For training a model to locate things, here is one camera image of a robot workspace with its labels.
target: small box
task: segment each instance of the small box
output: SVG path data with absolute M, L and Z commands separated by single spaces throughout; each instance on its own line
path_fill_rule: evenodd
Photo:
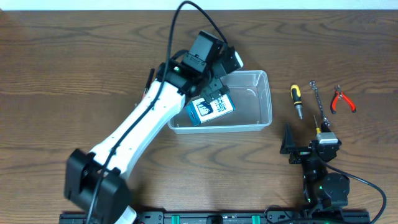
M 229 97 L 235 107 L 232 113 L 194 126 L 187 110 L 181 110 L 168 122 L 169 128 L 177 134 L 223 133 L 260 131 L 271 124 L 271 93 L 264 71 L 235 71 L 221 80 L 230 89 Z
M 211 103 L 207 103 L 204 98 L 194 100 L 185 109 L 192 124 L 197 126 L 234 111 L 235 106 L 228 95 L 223 95 Z

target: green connector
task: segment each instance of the green connector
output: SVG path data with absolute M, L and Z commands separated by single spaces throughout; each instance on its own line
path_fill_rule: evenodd
M 172 215 L 172 224 L 180 224 L 180 216 Z
M 253 215 L 251 217 L 251 222 L 252 222 L 252 224 L 261 224 L 260 216 L 259 215 Z

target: white wall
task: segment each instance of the white wall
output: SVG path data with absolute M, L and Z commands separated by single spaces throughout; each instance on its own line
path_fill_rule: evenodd
M 183 0 L 0 0 L 3 10 L 174 10 Z M 204 9 L 398 9 L 398 0 L 193 0 Z

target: wrench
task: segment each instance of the wrench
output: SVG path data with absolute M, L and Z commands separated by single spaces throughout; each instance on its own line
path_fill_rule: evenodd
M 315 81 L 314 81 L 314 80 L 311 80 L 311 81 L 310 81 L 310 86 L 312 87 L 312 89 L 313 89 L 314 92 L 315 92 L 315 97 L 317 98 L 317 103 L 318 103 L 319 111 L 321 112 L 322 120 L 323 120 L 323 122 L 325 122 L 325 124 L 326 124 L 327 126 L 330 126 L 330 122 L 329 122 L 328 118 L 326 118 L 325 115 L 323 114 L 321 98 L 319 98 L 318 88 L 317 88 L 317 86 L 315 85 Z

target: wire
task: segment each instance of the wire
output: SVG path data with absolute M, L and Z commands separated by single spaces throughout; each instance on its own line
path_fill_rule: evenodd
M 152 80 L 154 79 L 154 73 L 155 73 L 155 69 L 151 68 L 150 72 L 149 72 L 148 79 L 147 79 L 147 84 L 145 85 L 145 89 L 148 89 L 150 87 L 150 84 L 152 83 Z
M 171 58 L 172 60 L 176 60 L 177 58 L 183 56 L 184 54 L 188 53 L 189 50 L 183 49 L 183 50 L 179 50 L 178 52 L 176 52 L 173 57 Z
M 163 73 L 163 77 L 162 77 L 162 82 L 160 83 L 159 86 L 159 90 L 157 91 L 154 100 L 150 103 L 150 105 L 147 107 L 147 109 L 140 115 L 140 117 L 138 117 L 136 119 L 135 122 L 133 122 L 133 124 L 126 130 L 126 132 L 120 137 L 120 139 L 116 142 L 116 144 L 112 147 L 109 156 L 106 158 L 105 163 L 102 167 L 101 172 L 99 173 L 99 179 L 95 185 L 94 188 L 94 192 L 93 192 L 93 199 L 91 201 L 90 204 L 90 208 L 88 210 L 87 213 L 87 223 L 90 223 L 91 220 L 91 216 L 93 214 L 93 209 L 94 206 L 97 202 L 97 196 L 98 196 L 98 192 L 100 190 L 100 186 L 101 183 L 104 179 L 104 174 L 106 171 L 106 168 L 108 167 L 109 162 L 111 161 L 112 156 L 115 154 L 116 149 L 120 146 L 120 144 L 123 142 L 123 140 L 126 138 L 126 136 L 131 132 L 131 130 L 143 119 L 143 117 L 154 107 L 156 101 L 158 100 L 160 94 L 162 93 L 162 89 L 164 86 L 164 82 L 166 80 L 166 74 L 167 74 L 167 70 L 169 68 L 169 58 L 170 58 L 170 54 L 171 54 L 171 49 L 172 49 L 172 41 L 173 41 L 173 32 L 174 32 L 174 27 L 175 27 L 175 21 L 177 20 L 177 16 L 182 8 L 183 5 L 185 4 L 190 4 L 192 6 L 194 6 L 195 8 L 197 8 L 211 23 L 211 25 L 213 25 L 213 27 L 215 28 L 215 30 L 218 32 L 218 34 L 221 36 L 221 38 L 224 40 L 225 44 L 227 43 L 227 40 L 225 38 L 225 36 L 223 35 L 223 33 L 220 31 L 220 29 L 217 27 L 217 25 L 213 22 L 213 20 L 211 20 L 210 16 L 201 8 L 199 7 L 197 4 L 191 2 L 191 1 L 184 1 L 182 2 L 179 7 L 177 8 L 177 10 L 174 13 L 173 16 L 173 20 L 172 20 L 172 25 L 170 27 L 170 34 L 169 34 L 169 41 L 167 42 L 167 53 L 166 53 L 166 61 L 165 61 L 165 68 L 164 68 L 164 73 Z
M 368 186 L 373 187 L 373 188 L 376 189 L 378 192 L 380 192 L 381 197 L 383 198 L 383 203 L 382 203 L 382 205 L 381 205 L 381 208 L 380 208 L 379 213 L 377 213 L 377 215 L 372 219 L 372 221 L 371 221 L 369 224 L 375 223 L 375 222 L 380 218 L 380 216 L 383 214 L 384 209 L 386 208 L 386 205 L 387 205 L 387 197 L 386 197 L 386 194 L 384 193 L 384 191 L 381 190 L 380 187 L 378 187 L 378 186 L 376 186 L 376 185 L 370 183 L 370 182 L 367 181 L 367 180 L 364 180 L 364 179 L 359 178 L 359 177 L 357 177 L 357 176 L 355 176 L 355 175 L 353 175 L 353 174 L 349 174 L 349 173 L 347 173 L 347 172 L 344 172 L 344 171 L 342 171 L 342 170 L 339 170 L 339 169 L 337 169 L 337 168 L 332 167 L 331 165 L 329 165 L 329 164 L 327 164 L 326 162 L 324 162 L 324 161 L 321 159 L 321 157 L 318 155 L 318 153 L 315 153 L 315 155 L 317 156 L 317 158 L 318 158 L 318 160 L 320 161 L 320 163 L 321 163 L 322 165 L 324 165 L 325 167 L 327 167 L 327 168 L 329 168 L 329 169 L 331 169 L 331 170 L 333 170 L 333 171 L 336 171 L 336 172 L 338 172 L 338 173 L 340 173 L 340 174 L 346 175 L 347 177 L 351 177 L 352 179 L 358 180 L 358 181 L 360 181 L 360 182 L 362 182 L 362 183 L 364 183 L 364 184 L 366 184 L 366 185 L 368 185 Z

